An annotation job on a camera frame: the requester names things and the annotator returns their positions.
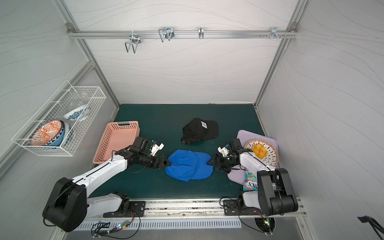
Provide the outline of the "blue white patterned bowl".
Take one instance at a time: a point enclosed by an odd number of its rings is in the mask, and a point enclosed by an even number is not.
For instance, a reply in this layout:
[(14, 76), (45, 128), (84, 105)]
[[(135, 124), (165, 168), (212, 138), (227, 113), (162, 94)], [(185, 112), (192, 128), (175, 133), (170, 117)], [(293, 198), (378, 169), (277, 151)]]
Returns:
[(84, 104), (74, 110), (71, 110), (70, 112), (65, 114), (63, 118), (72, 122), (75, 122), (75, 121), (81, 122), (88, 118), (88, 114), (89, 114), (88, 105)]

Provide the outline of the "metal double hook middle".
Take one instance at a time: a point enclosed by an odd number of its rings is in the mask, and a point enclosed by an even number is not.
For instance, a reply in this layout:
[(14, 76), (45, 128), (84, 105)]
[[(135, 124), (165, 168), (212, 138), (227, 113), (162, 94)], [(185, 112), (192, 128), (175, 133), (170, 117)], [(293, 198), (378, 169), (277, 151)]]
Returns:
[(172, 27), (159, 28), (158, 33), (160, 35), (160, 39), (162, 42), (164, 42), (165, 40), (170, 41), (175, 36), (174, 30)]

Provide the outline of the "aluminium frame post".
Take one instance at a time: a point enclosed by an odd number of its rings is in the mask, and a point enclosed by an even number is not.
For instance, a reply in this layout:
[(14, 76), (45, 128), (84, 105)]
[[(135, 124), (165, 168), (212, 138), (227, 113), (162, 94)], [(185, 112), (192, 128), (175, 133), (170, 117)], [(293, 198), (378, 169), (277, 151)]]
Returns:
[[(66, 5), (65, 1), (62, 0), (53, 0), (53, 3), (55, 4), (56, 8), (58, 9), (59, 13), (61, 14), (62, 18), (64, 19), (65, 23), (69, 25), (67, 27), (68, 34), (78, 32), (80, 29), (72, 16), (68, 6)], [(83, 39), (75, 39), (75, 41), (78, 43), (79, 47), (81, 48), (82, 52), (86, 56), (88, 62), (90, 62), (94, 66), (94, 71), (96, 72), (96, 75), (98, 76), (99, 80), (101, 81), (102, 85), (106, 89), (109, 97), (113, 101), (115, 107), (119, 110), (121, 104), (119, 103), (114, 91), (112, 90), (110, 84), (108, 83), (106, 76), (104, 75), (103, 71), (101, 70), (100, 65), (98, 64), (94, 54), (92, 53), (89, 45), (87, 44), (86, 40)]]

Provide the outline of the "Fox's candy bag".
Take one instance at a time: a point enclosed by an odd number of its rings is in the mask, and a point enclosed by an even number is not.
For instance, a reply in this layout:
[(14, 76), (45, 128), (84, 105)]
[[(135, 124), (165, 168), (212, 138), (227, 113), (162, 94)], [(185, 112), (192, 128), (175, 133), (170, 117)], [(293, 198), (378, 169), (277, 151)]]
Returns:
[(243, 191), (258, 191), (257, 176), (249, 170), (245, 170), (245, 181), (243, 184)]

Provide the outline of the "metal double hook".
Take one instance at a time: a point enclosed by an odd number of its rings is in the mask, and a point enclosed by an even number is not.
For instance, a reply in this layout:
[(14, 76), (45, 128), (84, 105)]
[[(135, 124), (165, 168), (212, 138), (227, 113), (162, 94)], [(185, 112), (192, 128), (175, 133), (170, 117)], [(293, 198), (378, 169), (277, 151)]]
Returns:
[(135, 34), (134, 32), (132, 32), (132, 34), (129, 36), (129, 40), (125, 42), (127, 53), (129, 53), (130, 50), (132, 50), (132, 52), (135, 54), (137, 52), (138, 45), (140, 43), (141, 43), (141, 37)]
[(158, 33), (160, 35), (160, 39), (162, 42), (164, 42), (165, 40), (170, 41), (175, 36), (174, 30), (172, 27), (159, 28)]

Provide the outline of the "patterned plate with food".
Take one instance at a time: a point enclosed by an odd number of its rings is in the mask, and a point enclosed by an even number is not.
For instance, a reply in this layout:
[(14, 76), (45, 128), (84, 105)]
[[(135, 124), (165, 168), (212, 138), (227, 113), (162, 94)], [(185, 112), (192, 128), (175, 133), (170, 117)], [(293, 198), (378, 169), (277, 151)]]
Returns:
[(266, 165), (276, 167), (279, 162), (279, 155), (277, 148), (273, 147), (270, 143), (253, 139), (245, 144), (246, 149), (250, 149), (253, 153), (262, 160)]

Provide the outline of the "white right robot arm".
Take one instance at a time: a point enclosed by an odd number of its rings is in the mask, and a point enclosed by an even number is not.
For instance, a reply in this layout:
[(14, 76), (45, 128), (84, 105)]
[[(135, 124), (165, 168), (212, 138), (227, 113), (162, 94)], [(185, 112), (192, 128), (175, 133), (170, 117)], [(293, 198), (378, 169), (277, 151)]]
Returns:
[(238, 197), (238, 207), (257, 209), (264, 216), (284, 215), (299, 209), (298, 200), (288, 171), (263, 163), (251, 149), (241, 145), (240, 139), (232, 139), (228, 147), (218, 148), (207, 163), (217, 171), (229, 174), (240, 165), (256, 176), (257, 190), (243, 192)]

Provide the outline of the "clear glass bowl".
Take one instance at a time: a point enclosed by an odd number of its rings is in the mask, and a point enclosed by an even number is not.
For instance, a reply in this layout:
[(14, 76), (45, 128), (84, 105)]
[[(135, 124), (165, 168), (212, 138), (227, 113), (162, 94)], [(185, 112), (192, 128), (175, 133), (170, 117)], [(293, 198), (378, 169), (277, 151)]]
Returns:
[(80, 98), (78, 100), (74, 100), (74, 101), (71, 101), (67, 108), (66, 108), (66, 113), (69, 113), (81, 106), (83, 106), (84, 104), (86, 104), (88, 102), (88, 98), (89, 98), (89, 95), (85, 92), (83, 93), (80, 93), (79, 94)]

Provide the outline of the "lilac plastic tray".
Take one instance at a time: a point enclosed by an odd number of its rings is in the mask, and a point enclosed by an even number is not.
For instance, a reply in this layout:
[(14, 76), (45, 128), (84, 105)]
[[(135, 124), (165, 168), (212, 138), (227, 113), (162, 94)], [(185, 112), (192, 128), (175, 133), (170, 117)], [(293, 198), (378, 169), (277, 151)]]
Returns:
[[(279, 149), (279, 145), (276, 140), (246, 130), (239, 130), (237, 139), (240, 139), (243, 147), (245, 147), (249, 141), (257, 139), (269, 143), (275, 148), (276, 151)], [(245, 170), (241, 170), (239, 165), (234, 166), (234, 168), (235, 170), (231, 170), (231, 172), (228, 174), (229, 180), (237, 184), (243, 185), (245, 181)]]

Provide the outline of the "black baseball cap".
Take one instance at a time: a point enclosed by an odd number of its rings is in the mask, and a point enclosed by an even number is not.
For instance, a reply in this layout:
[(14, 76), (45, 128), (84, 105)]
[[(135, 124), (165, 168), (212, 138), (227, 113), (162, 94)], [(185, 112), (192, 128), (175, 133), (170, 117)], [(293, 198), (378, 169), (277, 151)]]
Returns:
[(192, 119), (183, 127), (182, 144), (195, 144), (201, 141), (213, 140), (219, 135), (219, 124), (216, 121)]

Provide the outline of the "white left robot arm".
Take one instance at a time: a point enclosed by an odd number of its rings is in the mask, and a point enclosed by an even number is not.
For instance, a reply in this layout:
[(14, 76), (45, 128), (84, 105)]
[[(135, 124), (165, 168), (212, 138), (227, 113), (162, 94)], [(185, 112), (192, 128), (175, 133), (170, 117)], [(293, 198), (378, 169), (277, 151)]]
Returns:
[(94, 169), (72, 179), (59, 179), (43, 210), (43, 223), (65, 232), (75, 230), (84, 220), (104, 215), (125, 217), (135, 215), (129, 196), (115, 192), (101, 197), (91, 194), (115, 175), (133, 165), (148, 169), (165, 169), (172, 164), (165, 156), (158, 155), (163, 144), (137, 137), (134, 143), (119, 151), (112, 151), (110, 159)]

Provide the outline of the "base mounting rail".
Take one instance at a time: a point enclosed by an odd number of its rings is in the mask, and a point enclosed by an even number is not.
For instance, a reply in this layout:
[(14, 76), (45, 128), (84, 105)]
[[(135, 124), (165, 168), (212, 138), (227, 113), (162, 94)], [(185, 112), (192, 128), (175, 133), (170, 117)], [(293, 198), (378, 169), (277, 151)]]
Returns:
[(146, 219), (229, 218), (238, 215), (235, 207), (224, 207), (220, 198), (202, 199), (132, 199), (144, 201)]

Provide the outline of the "pink perforated plastic basket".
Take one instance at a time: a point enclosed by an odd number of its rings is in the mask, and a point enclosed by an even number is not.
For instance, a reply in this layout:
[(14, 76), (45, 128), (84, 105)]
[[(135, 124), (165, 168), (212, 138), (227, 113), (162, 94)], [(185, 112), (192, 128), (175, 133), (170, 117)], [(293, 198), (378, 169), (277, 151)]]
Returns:
[(138, 121), (108, 123), (100, 140), (93, 163), (100, 165), (111, 158), (112, 151), (119, 151), (134, 143), (140, 134)]

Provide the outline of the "metal hook bracket right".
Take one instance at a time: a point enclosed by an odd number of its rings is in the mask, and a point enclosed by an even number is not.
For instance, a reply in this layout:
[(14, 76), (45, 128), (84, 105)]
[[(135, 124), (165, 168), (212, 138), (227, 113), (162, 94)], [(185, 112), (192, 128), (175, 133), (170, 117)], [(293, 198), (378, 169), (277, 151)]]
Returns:
[(271, 32), (266, 35), (260, 34), (261, 38), (269, 38), (269, 39), (284, 39), (287, 37), (286, 34), (279, 34), (277, 28), (272, 28)]

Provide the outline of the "orange patterned bowl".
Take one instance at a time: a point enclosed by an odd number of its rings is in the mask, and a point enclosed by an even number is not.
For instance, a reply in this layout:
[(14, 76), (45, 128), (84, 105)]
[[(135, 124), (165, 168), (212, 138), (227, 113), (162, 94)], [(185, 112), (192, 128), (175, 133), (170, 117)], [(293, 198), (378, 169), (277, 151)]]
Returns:
[(64, 132), (64, 124), (60, 120), (51, 121), (39, 128), (31, 140), (32, 146), (48, 146), (56, 141)]

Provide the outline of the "small metal hook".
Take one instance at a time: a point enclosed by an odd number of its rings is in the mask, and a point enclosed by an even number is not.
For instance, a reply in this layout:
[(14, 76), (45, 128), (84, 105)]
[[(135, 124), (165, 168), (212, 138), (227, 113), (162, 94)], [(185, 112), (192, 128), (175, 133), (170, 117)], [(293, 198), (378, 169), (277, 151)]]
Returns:
[(204, 28), (199, 27), (198, 32), (199, 32), (199, 39), (202, 40), (204, 38)]

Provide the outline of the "blue baseball cap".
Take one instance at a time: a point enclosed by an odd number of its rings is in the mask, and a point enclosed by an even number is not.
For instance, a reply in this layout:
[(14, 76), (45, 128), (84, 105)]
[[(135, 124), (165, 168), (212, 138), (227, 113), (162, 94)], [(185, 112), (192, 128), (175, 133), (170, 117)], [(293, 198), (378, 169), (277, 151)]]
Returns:
[(171, 166), (165, 171), (169, 177), (183, 182), (203, 180), (213, 173), (213, 166), (207, 165), (211, 158), (206, 153), (177, 150), (168, 158)]

